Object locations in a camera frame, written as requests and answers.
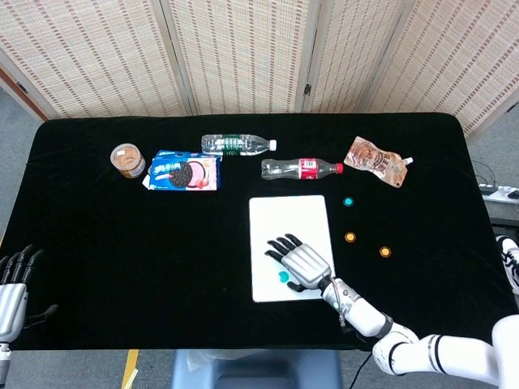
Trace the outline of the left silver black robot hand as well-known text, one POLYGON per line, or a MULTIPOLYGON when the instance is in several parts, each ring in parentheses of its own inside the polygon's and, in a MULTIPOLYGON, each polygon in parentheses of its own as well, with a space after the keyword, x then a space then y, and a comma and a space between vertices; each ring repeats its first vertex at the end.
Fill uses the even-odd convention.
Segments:
POLYGON ((28 282, 32 271, 43 255, 30 244, 12 256, 1 258, 1 347, 14 342, 23 329, 47 321, 58 311, 51 305, 41 314, 27 316, 28 282))

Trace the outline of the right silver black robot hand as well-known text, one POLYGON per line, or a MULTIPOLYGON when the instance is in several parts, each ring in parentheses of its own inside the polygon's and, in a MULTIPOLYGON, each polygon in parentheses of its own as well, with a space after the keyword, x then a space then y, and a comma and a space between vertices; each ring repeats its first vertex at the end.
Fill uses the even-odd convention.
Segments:
POLYGON ((289 289, 296 293, 306 290, 323 292, 332 283, 332 270, 325 259, 308 244, 302 243, 293 234, 269 240, 272 247, 264 254, 275 259, 296 279, 288 281, 289 289))

